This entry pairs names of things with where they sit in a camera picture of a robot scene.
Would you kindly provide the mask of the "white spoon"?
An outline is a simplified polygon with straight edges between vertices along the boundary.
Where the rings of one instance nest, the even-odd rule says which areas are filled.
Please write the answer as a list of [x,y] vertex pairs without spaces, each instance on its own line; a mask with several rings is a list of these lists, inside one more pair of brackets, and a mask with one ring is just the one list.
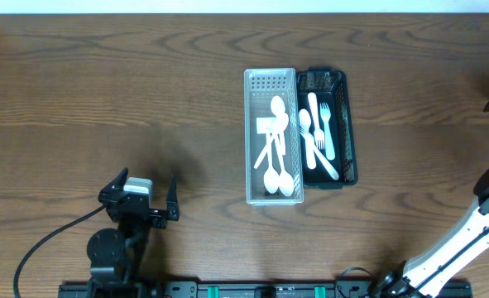
[[263,176],[263,182],[266,190],[273,195],[278,191],[278,174],[273,166],[272,160],[273,136],[270,133],[267,133],[266,136],[266,158],[268,160],[268,167]]
[[285,155],[285,130],[288,126],[289,117],[285,111],[283,99],[276,95],[271,100],[271,111],[276,116],[275,122],[272,124],[272,131],[279,135],[281,152]]
[[273,136],[273,142],[275,144],[276,155],[280,164],[280,174],[278,179],[278,185],[281,193],[284,196],[291,196],[294,192],[294,180],[291,174],[289,174],[285,169],[284,156],[281,152],[279,135],[275,134]]
[[289,123],[289,117],[286,113],[278,117],[270,118],[257,118],[256,119],[256,133],[266,134],[266,145],[261,150],[254,168],[257,169],[262,160],[266,156],[267,148],[271,146],[271,136],[275,137],[275,140],[279,142],[280,153],[282,156],[286,154],[285,145],[285,130]]
[[314,155],[314,139],[309,133],[311,119],[309,112],[306,109],[299,111],[300,133],[304,138],[305,160],[306,165],[310,170],[316,168],[316,160]]

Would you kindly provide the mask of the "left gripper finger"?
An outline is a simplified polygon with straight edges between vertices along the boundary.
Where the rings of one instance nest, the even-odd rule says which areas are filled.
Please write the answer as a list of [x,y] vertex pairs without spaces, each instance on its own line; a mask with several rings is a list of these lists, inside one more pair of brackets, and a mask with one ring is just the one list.
[[175,175],[172,176],[170,182],[170,188],[168,190],[167,197],[166,197],[166,204],[167,204],[168,211],[180,210],[178,199],[177,199],[177,179]]
[[116,195],[117,193],[121,193],[123,186],[127,182],[128,168],[124,167],[119,174],[112,179],[107,185],[105,185],[99,192],[99,198],[110,198]]

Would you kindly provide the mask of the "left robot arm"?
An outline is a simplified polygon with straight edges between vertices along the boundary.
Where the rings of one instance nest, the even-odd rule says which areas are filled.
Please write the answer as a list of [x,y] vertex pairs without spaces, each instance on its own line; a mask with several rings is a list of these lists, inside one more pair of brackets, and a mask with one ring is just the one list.
[[87,245],[90,274],[102,283],[127,283],[134,279],[141,264],[150,231],[165,229],[180,219],[177,179],[173,177],[166,196],[165,209],[153,209],[152,181],[130,177],[124,168],[98,195],[116,228],[96,232]]

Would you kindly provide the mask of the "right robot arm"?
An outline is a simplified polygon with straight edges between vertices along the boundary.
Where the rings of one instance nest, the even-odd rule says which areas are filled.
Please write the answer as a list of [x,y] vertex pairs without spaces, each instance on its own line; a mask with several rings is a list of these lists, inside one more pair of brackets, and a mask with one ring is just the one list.
[[436,297],[466,265],[489,249],[489,168],[465,214],[433,246],[382,277],[368,297]]

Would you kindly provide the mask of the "white fork long handle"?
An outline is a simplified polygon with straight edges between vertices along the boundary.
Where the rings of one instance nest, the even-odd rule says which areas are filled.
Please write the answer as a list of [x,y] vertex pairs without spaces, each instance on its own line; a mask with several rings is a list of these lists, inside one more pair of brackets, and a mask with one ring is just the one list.
[[319,112],[320,112],[321,119],[324,123],[326,158],[328,160],[332,161],[335,159],[336,154],[335,154],[332,134],[330,132],[330,126],[329,126],[329,121],[331,118],[331,111],[330,111],[330,108],[328,107],[328,105],[326,103],[321,103],[319,105]]

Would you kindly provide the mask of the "white fork tines down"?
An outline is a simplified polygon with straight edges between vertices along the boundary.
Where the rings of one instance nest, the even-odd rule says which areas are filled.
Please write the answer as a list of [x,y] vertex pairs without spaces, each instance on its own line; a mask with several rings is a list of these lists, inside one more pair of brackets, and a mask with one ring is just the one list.
[[319,109],[317,95],[313,92],[308,93],[307,99],[309,102],[311,117],[314,125],[314,140],[316,147],[320,150],[325,148],[325,135],[319,124]]

